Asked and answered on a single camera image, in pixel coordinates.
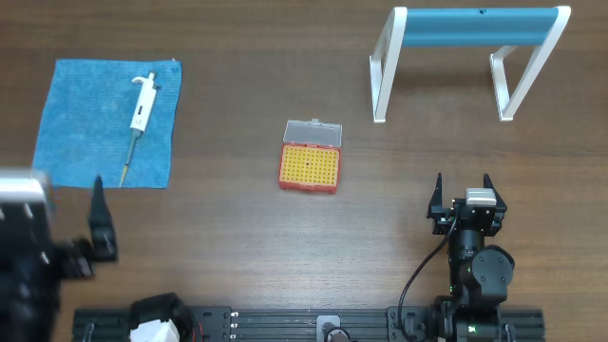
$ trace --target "blue paper towel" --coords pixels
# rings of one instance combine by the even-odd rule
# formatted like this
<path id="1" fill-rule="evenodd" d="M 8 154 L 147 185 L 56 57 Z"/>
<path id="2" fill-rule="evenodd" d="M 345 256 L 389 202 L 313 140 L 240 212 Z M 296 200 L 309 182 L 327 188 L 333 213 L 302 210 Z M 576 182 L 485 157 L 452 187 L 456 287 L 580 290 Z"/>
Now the blue paper towel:
<path id="1" fill-rule="evenodd" d="M 142 86 L 131 81 L 157 73 L 160 86 L 145 133 L 137 140 L 123 187 L 165 188 L 180 96 L 181 62 L 59 60 L 40 123 L 33 167 L 54 184 L 90 187 L 96 175 L 118 187 L 131 139 L 130 124 Z"/>

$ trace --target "white stand leg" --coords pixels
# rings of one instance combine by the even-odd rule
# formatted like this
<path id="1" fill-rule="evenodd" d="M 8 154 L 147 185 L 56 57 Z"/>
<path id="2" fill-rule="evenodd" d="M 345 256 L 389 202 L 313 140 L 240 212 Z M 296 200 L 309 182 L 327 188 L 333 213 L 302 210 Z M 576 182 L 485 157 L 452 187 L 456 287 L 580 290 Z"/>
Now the white stand leg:
<path id="1" fill-rule="evenodd" d="M 371 104 L 375 123 L 386 121 L 392 80 L 403 45 L 407 19 L 407 8 L 394 8 L 370 56 Z"/>
<path id="2" fill-rule="evenodd" d="M 558 18 L 553 27 L 547 33 L 547 37 L 541 46 L 535 47 L 530 57 L 522 79 L 517 84 L 513 96 L 509 99 L 509 91 L 504 76 L 504 57 L 511 53 L 514 47 L 501 47 L 496 53 L 490 55 L 490 67 L 492 69 L 492 79 L 494 80 L 494 91 L 496 93 L 496 105 L 501 121 L 513 121 L 515 111 L 522 103 L 525 94 L 528 92 L 532 83 L 539 75 L 544 62 L 551 54 L 555 44 L 560 39 L 561 33 L 570 18 L 570 8 L 558 6 Z"/>

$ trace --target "black cable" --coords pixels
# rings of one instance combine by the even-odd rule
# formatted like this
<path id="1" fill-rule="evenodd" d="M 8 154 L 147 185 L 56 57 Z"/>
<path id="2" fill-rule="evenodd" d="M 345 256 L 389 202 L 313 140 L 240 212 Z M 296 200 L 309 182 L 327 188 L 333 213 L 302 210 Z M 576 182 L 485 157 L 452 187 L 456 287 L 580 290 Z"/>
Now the black cable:
<path id="1" fill-rule="evenodd" d="M 420 271 L 422 271 L 422 269 L 425 267 L 425 265 L 427 265 L 427 262 L 429 260 L 431 260 L 433 257 L 435 257 L 435 255 L 439 251 L 441 251 L 441 249 L 444 248 L 444 246 L 446 246 L 449 236 L 451 236 L 452 232 L 454 232 L 456 230 L 456 222 L 458 222 L 458 212 L 457 212 L 456 216 L 454 217 L 452 226 L 449 228 L 449 231 L 447 231 L 446 237 L 444 237 L 444 239 L 439 243 L 439 246 L 437 246 L 437 248 L 435 248 L 432 252 L 430 252 L 430 254 L 427 257 L 425 257 L 425 259 L 422 261 L 420 266 L 418 266 L 416 271 L 414 271 L 414 273 L 411 275 L 411 277 L 408 280 L 408 283 L 406 284 L 406 287 L 403 288 L 403 292 L 401 293 L 401 297 L 399 298 L 399 306 L 397 307 L 397 319 L 399 320 L 399 330 L 401 330 L 401 333 L 407 339 L 408 342 L 422 342 L 424 340 L 416 341 L 411 335 L 409 335 L 406 332 L 406 326 L 403 324 L 403 320 L 401 319 L 401 312 L 403 311 L 403 302 L 406 298 L 406 293 L 408 292 L 409 286 L 414 281 L 416 276 L 418 276 Z"/>

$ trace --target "open lid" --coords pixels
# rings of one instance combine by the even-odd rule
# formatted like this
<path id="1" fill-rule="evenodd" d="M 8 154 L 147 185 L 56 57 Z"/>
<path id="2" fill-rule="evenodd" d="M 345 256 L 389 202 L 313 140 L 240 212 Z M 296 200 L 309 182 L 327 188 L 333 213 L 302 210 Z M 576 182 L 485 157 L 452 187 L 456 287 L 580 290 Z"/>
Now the open lid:
<path id="1" fill-rule="evenodd" d="M 340 147 L 342 145 L 342 125 L 322 123 L 318 119 L 312 119 L 309 122 L 288 120 L 283 141 Z"/>

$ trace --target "wooden table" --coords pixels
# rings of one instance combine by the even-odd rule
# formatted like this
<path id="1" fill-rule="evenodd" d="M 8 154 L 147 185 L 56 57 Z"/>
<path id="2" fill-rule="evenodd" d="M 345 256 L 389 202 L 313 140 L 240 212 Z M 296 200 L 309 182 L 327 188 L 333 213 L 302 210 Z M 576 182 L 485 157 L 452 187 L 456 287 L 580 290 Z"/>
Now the wooden table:
<path id="1" fill-rule="evenodd" d="M 2 165 L 30 166 L 55 60 L 183 62 L 170 185 L 107 191 L 120 263 L 100 267 L 95 281 L 65 284 L 56 340 L 69 339 L 75 308 L 171 291 L 189 304 L 235 308 L 395 305 L 440 240 L 425 219 L 438 172 L 445 201 L 481 186 L 487 172 L 508 204 L 502 231 L 488 239 L 517 260 L 507 304 L 543 308 L 549 341 L 605 338 L 608 2 L 571 4 L 514 122 L 498 120 L 487 61 L 495 48 L 481 47 L 404 50 L 388 123 L 374 124 L 368 56 L 399 5 L 2 1 Z M 509 81 L 527 53 L 508 59 Z M 335 196 L 278 189 L 285 123 L 310 118 L 344 126 Z M 57 197 L 55 238 L 87 235 L 88 192 Z M 426 305 L 447 286 L 441 253 L 406 302 Z"/>

